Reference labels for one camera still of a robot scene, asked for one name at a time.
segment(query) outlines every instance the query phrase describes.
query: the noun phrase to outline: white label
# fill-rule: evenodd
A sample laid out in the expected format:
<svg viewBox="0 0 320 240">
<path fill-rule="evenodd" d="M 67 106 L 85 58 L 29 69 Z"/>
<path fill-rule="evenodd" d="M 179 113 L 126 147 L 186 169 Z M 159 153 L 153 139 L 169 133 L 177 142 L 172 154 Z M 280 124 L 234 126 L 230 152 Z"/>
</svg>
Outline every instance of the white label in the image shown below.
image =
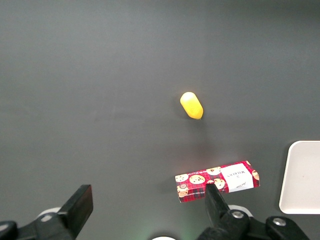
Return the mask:
<svg viewBox="0 0 320 240">
<path fill-rule="evenodd" d="M 221 173 L 228 184 L 229 193 L 254 187 L 252 175 L 243 163 L 223 167 Z"/>
</svg>

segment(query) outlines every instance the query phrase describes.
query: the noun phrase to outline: cookie illustration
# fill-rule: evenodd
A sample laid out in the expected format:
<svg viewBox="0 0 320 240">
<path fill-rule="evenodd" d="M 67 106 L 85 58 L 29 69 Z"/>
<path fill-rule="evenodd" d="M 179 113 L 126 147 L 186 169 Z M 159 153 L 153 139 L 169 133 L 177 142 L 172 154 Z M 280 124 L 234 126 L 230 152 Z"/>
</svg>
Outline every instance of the cookie illustration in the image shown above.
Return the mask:
<svg viewBox="0 0 320 240">
<path fill-rule="evenodd" d="M 209 175 L 218 175 L 221 173 L 221 167 L 214 167 L 214 168 L 209 168 L 206 170 L 206 172 L 209 174 Z"/>
<path fill-rule="evenodd" d="M 203 184 L 206 181 L 206 179 L 201 175 L 195 174 L 190 177 L 189 181 L 192 184 Z"/>
<path fill-rule="evenodd" d="M 260 180 L 260 178 L 259 178 L 259 173 L 256 171 L 256 170 L 253 170 L 252 171 L 252 176 L 254 177 L 254 179 L 256 179 L 256 180 Z"/>
<path fill-rule="evenodd" d="M 189 191 L 187 184 L 181 184 L 180 186 L 177 186 L 176 190 L 178 192 L 179 198 L 187 196 Z"/>
<path fill-rule="evenodd" d="M 182 174 L 182 175 L 175 176 L 175 181 L 178 183 L 184 182 L 187 179 L 188 179 L 188 174 Z"/>
<path fill-rule="evenodd" d="M 224 188 L 224 186 L 226 185 L 226 182 L 225 182 L 225 180 L 223 180 L 221 178 L 216 178 L 214 180 L 214 184 L 215 184 L 216 188 L 220 190 L 220 189 Z"/>
</svg>

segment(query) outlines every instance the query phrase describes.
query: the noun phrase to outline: white tray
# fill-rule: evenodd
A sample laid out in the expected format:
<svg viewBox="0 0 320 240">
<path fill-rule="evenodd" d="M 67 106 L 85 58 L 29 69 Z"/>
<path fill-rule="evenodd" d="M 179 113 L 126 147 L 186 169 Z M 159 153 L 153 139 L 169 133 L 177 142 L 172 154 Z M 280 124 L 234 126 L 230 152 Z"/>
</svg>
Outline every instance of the white tray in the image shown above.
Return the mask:
<svg viewBox="0 0 320 240">
<path fill-rule="evenodd" d="M 285 214 L 320 214 L 320 141 L 289 148 L 279 207 Z"/>
</svg>

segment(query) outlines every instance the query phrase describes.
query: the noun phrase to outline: cookie box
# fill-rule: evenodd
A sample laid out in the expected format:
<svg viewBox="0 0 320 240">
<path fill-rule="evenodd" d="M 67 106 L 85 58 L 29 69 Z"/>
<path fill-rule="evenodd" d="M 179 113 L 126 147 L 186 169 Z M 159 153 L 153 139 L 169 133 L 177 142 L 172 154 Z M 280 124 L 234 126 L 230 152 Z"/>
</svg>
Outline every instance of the cookie box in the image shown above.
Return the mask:
<svg viewBox="0 0 320 240">
<path fill-rule="evenodd" d="M 175 182 L 181 203 L 204 198 L 206 184 L 215 184 L 221 193 L 260 186 L 259 174 L 248 161 L 177 175 Z"/>
</svg>

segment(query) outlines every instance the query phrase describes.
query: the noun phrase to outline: yellow object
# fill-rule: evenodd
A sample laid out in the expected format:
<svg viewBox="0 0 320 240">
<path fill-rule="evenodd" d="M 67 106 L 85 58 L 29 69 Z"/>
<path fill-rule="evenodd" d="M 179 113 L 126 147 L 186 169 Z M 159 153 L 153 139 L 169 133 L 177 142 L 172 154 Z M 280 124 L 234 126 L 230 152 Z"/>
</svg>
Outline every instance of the yellow object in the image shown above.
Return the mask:
<svg viewBox="0 0 320 240">
<path fill-rule="evenodd" d="M 180 98 L 180 103 L 190 118 L 197 120 L 202 118 L 204 109 L 193 92 L 184 93 Z"/>
</svg>

